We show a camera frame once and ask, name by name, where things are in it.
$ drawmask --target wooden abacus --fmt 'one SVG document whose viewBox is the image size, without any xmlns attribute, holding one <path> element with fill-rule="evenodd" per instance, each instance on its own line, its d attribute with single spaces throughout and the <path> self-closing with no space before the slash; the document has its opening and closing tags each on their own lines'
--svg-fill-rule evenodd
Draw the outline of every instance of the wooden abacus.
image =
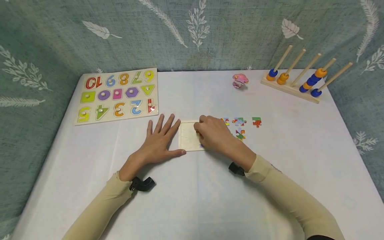
<svg viewBox="0 0 384 240">
<path fill-rule="evenodd" d="M 319 103 L 320 102 L 320 95 L 322 94 L 322 90 L 328 86 L 331 82 L 333 82 L 338 76 L 340 76 L 343 72 L 345 72 L 350 66 L 352 66 L 352 63 L 348 63 L 345 67 L 340 69 L 331 79 L 329 79 L 325 84 L 323 84 L 320 88 L 313 89 L 309 91 L 312 86 L 314 86 L 320 79 L 325 77 L 328 73 L 327 69 L 336 61 L 335 58 L 332 58 L 324 67 L 319 68 L 316 70 L 314 74 L 310 78 L 307 79 L 307 81 L 301 85 L 300 87 L 295 87 L 295 84 L 298 80 L 309 70 L 310 67 L 317 61 L 317 59 L 321 56 L 320 53 L 318 53 L 312 61 L 305 67 L 305 69 L 296 77 L 296 79 L 291 82 L 290 84 L 286 84 L 286 81 L 289 78 L 290 71 L 294 68 L 294 66 L 298 63 L 300 58 L 304 55 L 306 52 L 305 49 L 303 49 L 300 54 L 296 57 L 296 59 L 293 61 L 291 66 L 287 69 L 285 73 L 282 73 L 277 81 L 275 81 L 275 77 L 278 74 L 278 68 L 284 61 L 285 57 L 288 55 L 292 48 L 292 45 L 289 45 L 283 56 L 280 58 L 279 62 L 275 66 L 275 68 L 272 68 L 269 72 L 265 73 L 263 75 L 263 79 L 261 81 L 262 84 L 270 86 L 272 88 L 275 88 L 277 90 L 283 91 L 285 93 L 289 93 L 291 95 L 294 95 L 296 97 L 308 100 L 313 103 Z"/>
</svg>

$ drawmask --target blue bead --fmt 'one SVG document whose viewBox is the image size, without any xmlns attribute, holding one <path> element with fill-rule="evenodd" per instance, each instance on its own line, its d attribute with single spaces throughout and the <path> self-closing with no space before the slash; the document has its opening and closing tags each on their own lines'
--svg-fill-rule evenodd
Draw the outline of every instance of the blue bead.
<svg viewBox="0 0 384 240">
<path fill-rule="evenodd" d="M 308 89 L 303 88 L 302 85 L 300 86 L 299 90 L 300 90 L 300 92 L 302 92 L 302 93 L 305 93 L 306 91 L 308 91 Z"/>
<path fill-rule="evenodd" d="M 311 95 L 315 98 L 317 98 L 318 96 L 320 96 L 322 94 L 322 91 L 318 92 L 317 90 L 319 90 L 318 88 L 315 88 L 311 91 Z"/>
<path fill-rule="evenodd" d="M 278 73 L 278 71 L 274 71 L 274 69 L 272 68 L 271 70 L 269 70 L 268 75 L 274 78 L 277 76 L 277 73 Z"/>
<path fill-rule="evenodd" d="M 312 76 L 310 78 L 308 78 L 308 80 L 311 80 L 311 81 L 314 81 L 314 82 L 318 82 L 318 81 L 320 81 L 320 79 L 321 78 L 316 77 L 315 74 L 312 74 Z"/>
<path fill-rule="evenodd" d="M 310 86 L 313 86 L 313 85 L 315 85 L 317 82 L 313 82 L 313 81 L 311 81 L 311 79 L 308 79 L 307 80 L 307 84 L 308 85 L 310 85 Z"/>
</svg>

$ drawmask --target black wrist strap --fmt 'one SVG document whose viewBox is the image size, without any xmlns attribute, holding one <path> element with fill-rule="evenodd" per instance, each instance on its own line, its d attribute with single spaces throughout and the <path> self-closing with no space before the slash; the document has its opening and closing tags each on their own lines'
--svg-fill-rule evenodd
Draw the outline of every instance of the black wrist strap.
<svg viewBox="0 0 384 240">
<path fill-rule="evenodd" d="M 234 162 L 229 165 L 228 169 L 236 175 L 245 176 L 244 169 L 242 167 L 237 166 Z"/>
<path fill-rule="evenodd" d="M 145 181 L 142 181 L 138 177 L 132 179 L 132 185 L 129 187 L 131 191 L 138 190 L 142 192 L 148 192 L 156 185 L 152 178 L 148 177 Z"/>
</svg>

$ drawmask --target figurine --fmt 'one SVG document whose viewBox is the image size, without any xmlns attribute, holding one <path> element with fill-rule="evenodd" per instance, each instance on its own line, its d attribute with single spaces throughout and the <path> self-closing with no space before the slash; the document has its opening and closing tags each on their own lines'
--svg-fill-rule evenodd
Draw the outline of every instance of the figurine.
<svg viewBox="0 0 384 240">
<path fill-rule="evenodd" d="M 235 74 L 232 78 L 234 79 L 232 85 L 235 88 L 240 88 L 244 84 L 248 84 L 248 78 L 242 73 Z"/>
</svg>

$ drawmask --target white leaf pattern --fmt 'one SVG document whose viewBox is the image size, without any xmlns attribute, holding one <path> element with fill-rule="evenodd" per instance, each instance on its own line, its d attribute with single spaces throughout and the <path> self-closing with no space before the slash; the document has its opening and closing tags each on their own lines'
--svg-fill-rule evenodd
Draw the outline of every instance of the white leaf pattern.
<svg viewBox="0 0 384 240">
<path fill-rule="evenodd" d="M 300 28 L 285 18 L 281 24 L 281 29 L 285 38 L 290 38 L 296 35 L 299 39 L 303 40 L 303 38 L 298 35 Z"/>
<path fill-rule="evenodd" d="M 3 63 L 5 66 L 8 66 L 9 68 L 3 68 L 3 71 L 12 75 L 15 75 L 12 79 L 12 81 L 17 82 L 20 81 L 20 84 L 24 86 L 30 86 L 33 88 L 39 87 L 39 90 L 47 89 L 49 91 L 52 91 L 47 87 L 47 85 L 42 85 L 40 80 L 42 79 L 42 75 L 37 73 L 39 72 L 39 68 L 36 68 L 33 63 L 31 63 L 31 68 L 28 69 L 29 75 L 26 73 L 26 69 L 28 67 L 27 63 L 22 63 L 19 60 L 19 65 L 16 64 L 16 60 L 11 56 L 11 53 L 9 51 L 6 51 L 2 46 L 0 46 L 0 55 L 8 58 L 8 60 L 5 60 Z"/>
<path fill-rule="evenodd" d="M 11 235 L 7 234 L 4 236 L 2 240 L 10 240 L 10 239 L 11 239 Z"/>
<path fill-rule="evenodd" d="M 356 132 L 356 136 L 353 138 L 353 142 L 355 143 L 355 146 L 357 147 L 360 155 L 363 155 L 365 152 L 369 152 L 373 150 L 372 145 L 376 145 L 378 142 L 377 138 L 368 138 L 366 140 L 366 134 L 365 132 Z"/>
<path fill-rule="evenodd" d="M 377 14 L 377 7 L 371 0 L 360 0 L 362 9 L 367 16 L 367 32 L 364 35 L 364 38 L 360 44 L 360 47 L 357 52 L 356 62 L 359 61 L 359 57 L 364 53 L 365 48 L 371 42 L 375 32 L 379 27 L 379 16 Z"/>
<path fill-rule="evenodd" d="M 173 24 L 172 20 L 168 17 L 167 14 L 165 14 L 162 10 L 160 10 L 157 6 L 155 6 L 150 0 L 138 0 L 141 2 L 144 6 L 152 10 L 161 20 L 163 20 L 164 24 L 168 27 L 170 32 L 173 34 L 173 36 L 176 38 L 176 40 L 183 45 L 184 47 L 188 48 L 184 44 L 184 40 L 181 37 L 179 31 Z"/>
<path fill-rule="evenodd" d="M 109 30 L 105 27 L 102 27 L 102 26 L 99 26 L 99 25 L 96 25 L 94 23 L 87 22 L 87 21 L 82 21 L 82 22 L 89 30 L 91 30 L 91 32 L 98 35 L 102 39 L 107 39 L 110 35 L 112 35 L 116 38 L 122 38 L 120 36 L 116 36 L 116 35 L 109 33 Z"/>
<path fill-rule="evenodd" d="M 207 0 L 199 1 L 199 8 L 194 8 L 194 13 L 188 11 L 190 20 L 187 20 L 188 31 L 191 33 L 192 42 L 197 46 L 197 50 L 200 51 L 199 47 L 203 42 L 200 39 L 205 39 L 207 36 L 203 34 L 208 34 L 210 26 L 204 27 L 204 24 L 207 23 L 205 16 L 202 16 L 204 9 L 207 6 Z"/>
<path fill-rule="evenodd" d="M 0 97 L 0 107 L 34 107 L 45 100 Z"/>
<path fill-rule="evenodd" d="M 384 69 L 384 45 L 381 45 L 381 47 L 377 49 L 377 52 L 372 55 L 370 61 L 367 60 L 367 67 L 360 73 L 360 75 L 365 71 L 374 71 L 376 67 L 375 64 L 378 68 Z"/>
</svg>

